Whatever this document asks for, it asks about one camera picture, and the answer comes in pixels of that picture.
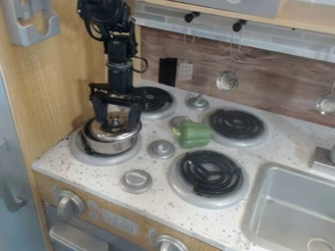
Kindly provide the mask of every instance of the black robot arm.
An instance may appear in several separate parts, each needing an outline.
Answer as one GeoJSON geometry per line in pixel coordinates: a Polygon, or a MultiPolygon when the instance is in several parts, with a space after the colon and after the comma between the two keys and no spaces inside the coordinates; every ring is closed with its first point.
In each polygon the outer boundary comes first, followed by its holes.
{"type": "Polygon", "coordinates": [[[135,20],[124,0],[78,0],[77,12],[88,34],[104,44],[108,55],[108,83],[91,83],[90,100],[96,120],[107,121],[109,104],[129,107],[130,126],[137,126],[141,98],[133,99],[133,58],[137,54],[135,20]]]}

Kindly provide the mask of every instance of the silver burner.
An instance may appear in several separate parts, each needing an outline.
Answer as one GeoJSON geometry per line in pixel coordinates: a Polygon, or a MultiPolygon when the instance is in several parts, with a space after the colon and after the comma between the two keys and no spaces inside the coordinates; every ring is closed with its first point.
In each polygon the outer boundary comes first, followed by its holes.
{"type": "MultiPolygon", "coordinates": [[[[140,85],[139,87],[154,87],[154,86],[140,85]]],[[[143,112],[141,115],[142,122],[152,122],[152,121],[161,120],[174,113],[177,107],[177,100],[171,92],[165,89],[164,91],[168,92],[168,94],[171,96],[172,103],[166,103],[164,107],[162,107],[161,109],[157,111],[143,112]]]]}
{"type": "Polygon", "coordinates": [[[81,128],[74,131],[71,135],[69,142],[70,152],[78,161],[87,165],[98,166],[98,167],[116,166],[131,160],[141,150],[142,136],[139,133],[137,136],[136,143],[128,151],[124,153],[110,157],[99,157],[99,156],[88,155],[85,152],[84,147],[82,145],[80,131],[81,128]]]}
{"type": "Polygon", "coordinates": [[[183,179],[180,172],[180,161],[184,155],[176,158],[170,165],[167,172],[167,180],[172,190],[182,200],[200,208],[205,209],[223,209],[236,205],[239,203],[247,194],[249,187],[248,176],[243,168],[242,176],[243,182],[238,190],[229,194],[214,196],[214,197],[203,197],[199,196],[193,191],[193,186],[183,179]]]}
{"type": "MultiPolygon", "coordinates": [[[[240,111],[240,112],[244,112],[244,113],[248,113],[251,114],[247,111],[243,111],[243,110],[237,110],[237,109],[229,109],[229,110],[234,110],[234,111],[240,111]]],[[[206,123],[207,125],[210,126],[210,116],[211,114],[213,114],[215,111],[207,114],[204,118],[204,123],[206,123]]],[[[268,129],[268,125],[267,123],[262,120],[260,117],[256,116],[253,114],[254,117],[258,118],[260,121],[263,122],[263,132],[253,138],[248,138],[248,139],[234,139],[234,138],[227,138],[225,136],[223,136],[222,134],[220,134],[219,132],[215,131],[213,129],[213,133],[212,133],[212,140],[220,145],[223,146],[228,146],[228,147],[253,147],[253,146],[260,146],[263,143],[266,142],[266,140],[268,139],[268,135],[269,135],[269,129],[268,129]]]]}

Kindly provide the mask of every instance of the burner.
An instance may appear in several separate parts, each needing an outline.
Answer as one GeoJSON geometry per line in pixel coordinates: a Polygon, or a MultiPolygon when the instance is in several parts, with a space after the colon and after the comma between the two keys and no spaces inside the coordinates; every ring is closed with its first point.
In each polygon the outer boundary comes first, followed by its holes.
{"type": "Polygon", "coordinates": [[[200,196],[218,196],[238,189],[241,169],[228,157],[212,151],[187,153],[180,163],[183,178],[200,196]]]}
{"type": "Polygon", "coordinates": [[[177,102],[174,95],[164,89],[152,86],[135,88],[135,95],[144,97],[142,122],[161,120],[174,113],[177,102]]]}
{"type": "Polygon", "coordinates": [[[205,117],[212,129],[212,140],[229,147],[252,147],[268,138],[267,124],[248,112],[219,109],[205,117]]]}
{"type": "Polygon", "coordinates": [[[201,208],[222,209],[241,201],[248,191],[245,171],[227,156],[195,151],[176,159],[167,173],[172,190],[201,208]]]}
{"type": "Polygon", "coordinates": [[[210,126],[219,134],[234,139],[255,138],[264,132],[263,122],[254,115],[234,110],[217,110],[210,115],[210,126]]]}
{"type": "Polygon", "coordinates": [[[134,93],[144,98],[144,112],[160,110],[166,103],[173,101],[167,91],[156,87],[139,87],[135,89],[134,93]]]}
{"type": "Polygon", "coordinates": [[[138,134],[136,143],[129,150],[116,155],[106,155],[87,148],[82,138],[81,128],[72,133],[69,141],[70,152],[78,161],[98,167],[116,166],[125,163],[134,158],[142,146],[142,137],[141,134],[138,134]]]}

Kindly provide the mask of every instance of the stainless steel sink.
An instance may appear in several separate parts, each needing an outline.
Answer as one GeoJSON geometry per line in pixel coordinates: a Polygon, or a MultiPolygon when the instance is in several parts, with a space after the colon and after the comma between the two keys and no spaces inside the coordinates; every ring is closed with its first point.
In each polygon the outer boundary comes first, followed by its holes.
{"type": "Polygon", "coordinates": [[[256,178],[241,227],[268,250],[335,251],[335,182],[267,164],[256,178]]]}

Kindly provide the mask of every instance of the white countertop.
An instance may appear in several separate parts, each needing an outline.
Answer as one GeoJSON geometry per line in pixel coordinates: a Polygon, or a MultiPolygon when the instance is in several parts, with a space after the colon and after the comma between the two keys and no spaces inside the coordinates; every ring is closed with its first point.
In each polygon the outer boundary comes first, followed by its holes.
{"type": "MultiPolygon", "coordinates": [[[[155,83],[141,80],[141,84],[155,83]]],[[[212,97],[206,97],[211,103],[209,110],[191,111],[186,107],[185,100],[194,96],[194,93],[164,85],[160,85],[160,88],[174,93],[178,100],[177,110],[171,117],[188,116],[193,121],[200,122],[208,112],[214,109],[235,108],[250,111],[267,122],[270,130],[269,139],[259,147],[236,149],[211,142],[209,146],[200,148],[219,151],[240,163],[248,173],[249,191],[253,186],[259,167],[263,164],[275,162],[308,172],[315,146],[331,148],[335,143],[334,128],[279,116],[212,97]]],[[[181,149],[173,138],[168,128],[168,121],[171,117],[144,123],[141,131],[143,135],[142,150],[134,159],[125,164],[114,167],[93,167],[82,164],[72,157],[68,147],[69,141],[64,139],[38,159],[33,164],[33,168],[45,175],[194,236],[217,248],[262,250],[262,248],[250,243],[240,230],[240,222],[249,192],[246,198],[236,206],[221,210],[207,210],[184,202],[171,190],[167,181],[167,171],[172,160],[154,160],[146,153],[146,147],[149,143],[162,138],[175,143],[175,156],[188,151],[181,149]],[[153,187],[146,193],[132,195],[120,188],[120,177],[133,169],[145,170],[153,177],[153,187]]]]}

